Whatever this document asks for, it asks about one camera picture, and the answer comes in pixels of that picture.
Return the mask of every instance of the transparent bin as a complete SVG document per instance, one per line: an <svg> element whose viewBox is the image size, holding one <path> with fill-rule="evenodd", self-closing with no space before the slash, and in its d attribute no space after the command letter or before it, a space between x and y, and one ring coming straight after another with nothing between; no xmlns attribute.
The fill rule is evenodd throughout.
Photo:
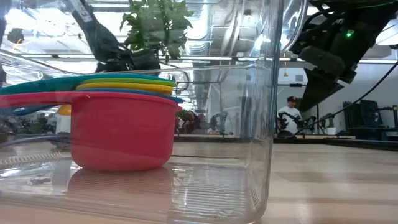
<svg viewBox="0 0 398 224"><path fill-rule="evenodd" d="M85 39L87 30L85 35L65 1L79 0L25 1L22 5L10 1L0 50L0 72L6 73L3 88L74 77L98 68ZM119 30L119 26L129 1L87 3L98 21L124 42L130 27ZM32 223L27 216L15 215L29 209L40 214L35 215L35 222L42 223L59 222L60 213L77 223L253 223L262 217L269 191L279 57L300 32L307 1L187 0L186 8L193 12L187 17L192 28L186 30L187 41L179 48L178 59L168 60L160 51L160 70L117 72L173 80L177 86L172 95L185 100L180 104L184 112L173 115L171 122L161 111L148 111L155 116L129 118L140 120L140 126L130 128L130 122L118 118L122 113L118 110L128 106L109 104L98 111L112 113L88 129L112 134L123 127L121 136L128 137L128 147L145 154L149 150L145 145L135 145L142 141L137 138L142 136L139 132L167 118L174 124L170 159L150 170L82 169L72 159L71 147L73 151L76 145L93 146L73 138L79 126L71 129L68 123L80 119L81 111L74 111L72 104L71 118L64 110L61 113L60 105L67 103L63 93L55 93L57 106L37 95L34 101L47 107L27 115L20 113L24 105L37 105L23 99L16 105L13 96L0 95L1 222ZM99 34L95 29L90 32L94 37L93 32ZM165 31L155 33L164 35ZM167 138L173 136L157 133L146 141L152 145ZM117 138L109 141L115 146L119 143ZM107 153L111 157L117 150ZM99 155L88 156L96 160Z"/></svg>

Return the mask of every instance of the desk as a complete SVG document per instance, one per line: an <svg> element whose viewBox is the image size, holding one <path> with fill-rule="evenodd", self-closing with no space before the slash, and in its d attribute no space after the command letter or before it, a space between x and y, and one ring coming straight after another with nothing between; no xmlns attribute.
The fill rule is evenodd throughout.
<svg viewBox="0 0 398 224"><path fill-rule="evenodd" d="M395 224L398 223L397 186L396 152L276 144L268 206L259 223ZM150 223L0 201L0 223L73 222Z"/></svg>
<svg viewBox="0 0 398 224"><path fill-rule="evenodd" d="M349 131L379 131L379 132L397 132L396 128L370 128L370 127L359 127L359 128L348 128Z"/></svg>
<svg viewBox="0 0 398 224"><path fill-rule="evenodd" d="M180 138L235 138L233 134L174 134Z"/></svg>
<svg viewBox="0 0 398 224"><path fill-rule="evenodd" d="M327 135L327 134L306 134L296 135L297 139L325 139L325 138L342 138L342 139L355 139L355 136L337 136L337 135Z"/></svg>

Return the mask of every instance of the green light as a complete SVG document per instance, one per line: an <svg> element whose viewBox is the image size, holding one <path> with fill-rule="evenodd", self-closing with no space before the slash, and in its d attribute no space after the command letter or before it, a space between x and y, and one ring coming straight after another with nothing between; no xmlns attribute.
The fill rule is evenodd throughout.
<svg viewBox="0 0 398 224"><path fill-rule="evenodd" d="M354 35L354 32L355 32L355 31L353 31L353 30L349 30L349 31L346 33L346 37L347 37L347 38L352 37L352 36Z"/></svg>

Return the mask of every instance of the measuring cup handle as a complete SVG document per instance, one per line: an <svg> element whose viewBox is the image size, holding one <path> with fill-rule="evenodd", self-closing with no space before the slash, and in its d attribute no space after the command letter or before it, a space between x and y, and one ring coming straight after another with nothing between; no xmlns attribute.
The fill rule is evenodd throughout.
<svg viewBox="0 0 398 224"><path fill-rule="evenodd" d="M21 93L0 96L0 108L22 107L30 105L60 105L70 104L72 99L83 96L84 93L62 91L43 93Z"/></svg>

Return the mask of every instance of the white shirt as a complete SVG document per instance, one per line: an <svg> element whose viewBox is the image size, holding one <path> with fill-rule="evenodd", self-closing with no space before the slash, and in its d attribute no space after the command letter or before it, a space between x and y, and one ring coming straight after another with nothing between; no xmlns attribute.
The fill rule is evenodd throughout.
<svg viewBox="0 0 398 224"><path fill-rule="evenodd" d="M301 114L300 114L300 111L298 109L296 109L296 108L290 108L288 106L285 106L285 107L281 108L278 111L278 114L282 113L282 112L286 112L286 113L292 115L295 118L297 116L302 118ZM286 126L286 128L284 130L290 131L291 133L295 134L298 131L296 122L294 122L293 119L290 118L289 116L287 116L286 114L284 114L282 118L286 119L286 123L287 123L287 126Z"/></svg>

